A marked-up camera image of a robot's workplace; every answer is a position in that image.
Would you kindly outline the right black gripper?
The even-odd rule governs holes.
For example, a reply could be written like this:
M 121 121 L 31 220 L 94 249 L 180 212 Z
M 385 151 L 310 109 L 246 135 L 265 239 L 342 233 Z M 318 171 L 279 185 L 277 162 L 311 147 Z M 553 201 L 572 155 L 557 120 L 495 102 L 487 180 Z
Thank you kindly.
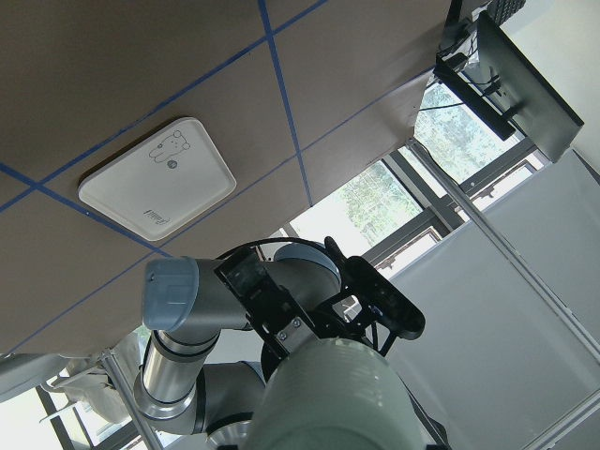
M 323 337 L 321 247 L 282 247 L 270 262 L 240 247 L 216 260 L 213 277 L 219 327 L 250 328 L 276 356 Z

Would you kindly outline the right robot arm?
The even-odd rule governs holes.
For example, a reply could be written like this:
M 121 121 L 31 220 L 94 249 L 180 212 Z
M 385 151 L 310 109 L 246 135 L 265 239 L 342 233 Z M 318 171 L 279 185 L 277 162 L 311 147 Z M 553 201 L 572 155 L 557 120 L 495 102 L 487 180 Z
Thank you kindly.
M 203 434 L 213 449 L 238 449 L 278 362 L 293 347 L 280 338 L 297 323 L 317 332 L 317 309 L 342 277 L 324 246 L 291 242 L 264 261 L 254 243 L 217 259 L 151 261 L 142 323 L 151 332 L 133 387 L 137 410 L 155 428 Z M 224 330 L 253 331 L 258 362 L 207 363 Z

